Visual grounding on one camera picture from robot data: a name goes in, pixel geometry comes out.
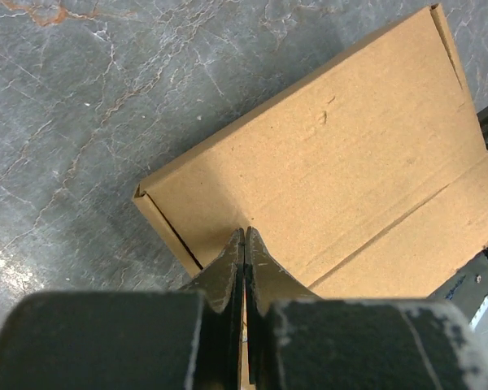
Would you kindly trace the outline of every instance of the marble surface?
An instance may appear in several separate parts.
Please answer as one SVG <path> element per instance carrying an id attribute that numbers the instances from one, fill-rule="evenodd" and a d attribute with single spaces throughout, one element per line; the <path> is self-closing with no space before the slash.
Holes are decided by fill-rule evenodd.
<path id="1" fill-rule="evenodd" d="M 177 288 L 137 182 L 425 1 L 0 1 L 0 324 L 43 288 Z M 477 108 L 488 0 L 443 3 Z"/>

